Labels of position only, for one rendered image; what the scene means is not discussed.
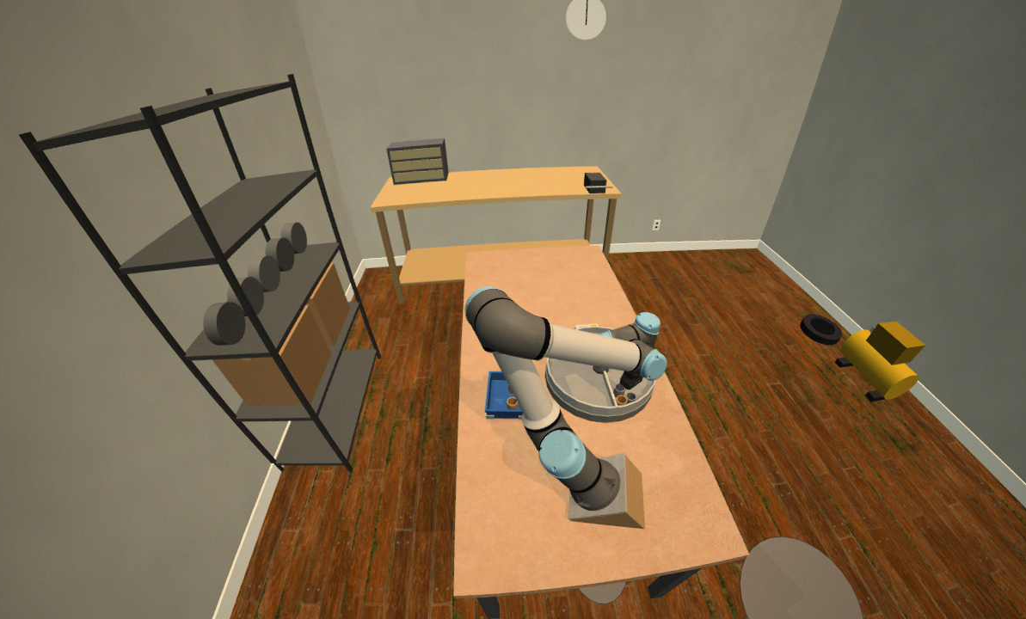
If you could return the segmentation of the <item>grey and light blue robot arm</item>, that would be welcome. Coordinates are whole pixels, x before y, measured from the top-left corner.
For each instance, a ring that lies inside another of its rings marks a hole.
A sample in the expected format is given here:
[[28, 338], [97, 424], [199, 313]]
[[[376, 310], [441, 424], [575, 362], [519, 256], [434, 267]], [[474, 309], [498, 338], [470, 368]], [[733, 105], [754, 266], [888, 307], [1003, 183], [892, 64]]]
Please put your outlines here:
[[667, 367], [665, 355], [654, 349], [659, 318], [642, 312], [633, 324], [602, 334], [563, 328], [532, 315], [505, 292], [490, 286], [473, 292], [465, 308], [466, 320], [475, 330], [482, 349], [494, 353], [523, 410], [523, 426], [545, 471], [570, 489], [573, 500], [585, 510], [609, 506], [620, 488], [617, 469], [593, 455], [573, 432], [559, 405], [545, 392], [532, 360], [555, 358], [625, 370], [654, 381]]

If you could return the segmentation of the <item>grey round turning table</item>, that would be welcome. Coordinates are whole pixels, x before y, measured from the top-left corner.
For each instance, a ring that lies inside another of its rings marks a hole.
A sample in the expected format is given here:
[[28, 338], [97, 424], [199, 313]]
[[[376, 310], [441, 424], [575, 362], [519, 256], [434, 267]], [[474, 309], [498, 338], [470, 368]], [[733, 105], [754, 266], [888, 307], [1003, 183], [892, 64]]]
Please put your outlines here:
[[[602, 334], [611, 330], [599, 328], [597, 322], [596, 324], [575, 325], [575, 328], [592, 334]], [[550, 358], [550, 362], [549, 358], [545, 361], [545, 385], [557, 404], [573, 413], [576, 418], [594, 420], [594, 422], [610, 423], [633, 418], [637, 413], [645, 410], [652, 399], [655, 380], [649, 381], [643, 377], [642, 382], [635, 385], [633, 389], [625, 390], [625, 395], [628, 392], [636, 393], [636, 402], [618, 405], [611, 391], [614, 391], [615, 385], [620, 383], [620, 377], [623, 374], [624, 370], [607, 367], [598, 370], [592, 365], [553, 358]]]

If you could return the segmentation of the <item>blue open crate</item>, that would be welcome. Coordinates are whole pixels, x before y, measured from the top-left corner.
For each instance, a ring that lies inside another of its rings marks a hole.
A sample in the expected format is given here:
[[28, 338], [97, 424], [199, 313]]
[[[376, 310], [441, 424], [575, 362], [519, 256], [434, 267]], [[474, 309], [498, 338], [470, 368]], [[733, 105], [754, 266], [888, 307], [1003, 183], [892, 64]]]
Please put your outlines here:
[[507, 410], [508, 397], [515, 397], [508, 391], [508, 383], [501, 371], [488, 370], [488, 395], [486, 395], [486, 419], [523, 419], [523, 410]]

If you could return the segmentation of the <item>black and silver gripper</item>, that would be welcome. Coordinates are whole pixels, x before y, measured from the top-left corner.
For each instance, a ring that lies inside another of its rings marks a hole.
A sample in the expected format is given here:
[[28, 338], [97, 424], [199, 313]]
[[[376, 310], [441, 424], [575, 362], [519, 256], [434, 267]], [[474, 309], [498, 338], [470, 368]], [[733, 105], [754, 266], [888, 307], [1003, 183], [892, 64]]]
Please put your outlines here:
[[618, 390], [631, 390], [635, 385], [642, 382], [642, 377], [634, 372], [627, 372], [624, 370], [624, 374], [620, 377], [620, 383], [618, 385]]

